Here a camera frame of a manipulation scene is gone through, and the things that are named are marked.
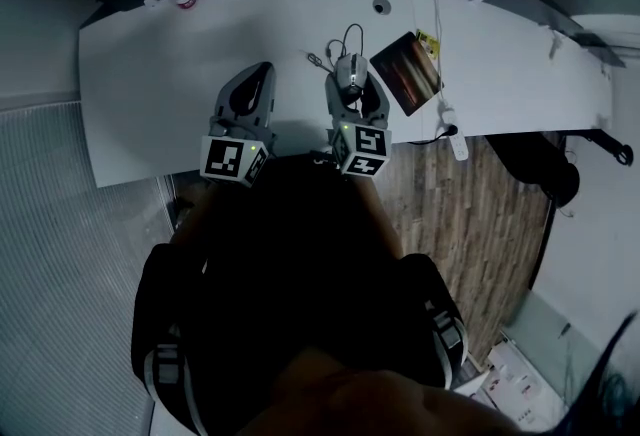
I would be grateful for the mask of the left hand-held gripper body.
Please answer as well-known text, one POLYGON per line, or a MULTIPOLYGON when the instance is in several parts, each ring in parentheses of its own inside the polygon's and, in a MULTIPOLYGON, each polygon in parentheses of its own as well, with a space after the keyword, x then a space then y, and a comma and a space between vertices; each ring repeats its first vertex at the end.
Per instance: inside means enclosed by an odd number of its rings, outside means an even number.
POLYGON ((275 141, 276 134, 269 127, 250 127, 212 116, 209 133, 201 140, 200 175, 251 188, 275 141))

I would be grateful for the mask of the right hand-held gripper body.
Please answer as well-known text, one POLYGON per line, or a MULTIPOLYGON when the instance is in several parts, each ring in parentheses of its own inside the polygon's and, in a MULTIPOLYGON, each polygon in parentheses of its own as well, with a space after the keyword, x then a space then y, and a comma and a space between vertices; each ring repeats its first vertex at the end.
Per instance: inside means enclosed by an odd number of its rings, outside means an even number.
POLYGON ((331 114, 329 144, 341 174, 375 177, 388 163, 391 132, 388 130, 387 112, 384 109, 370 118, 347 110, 331 114))

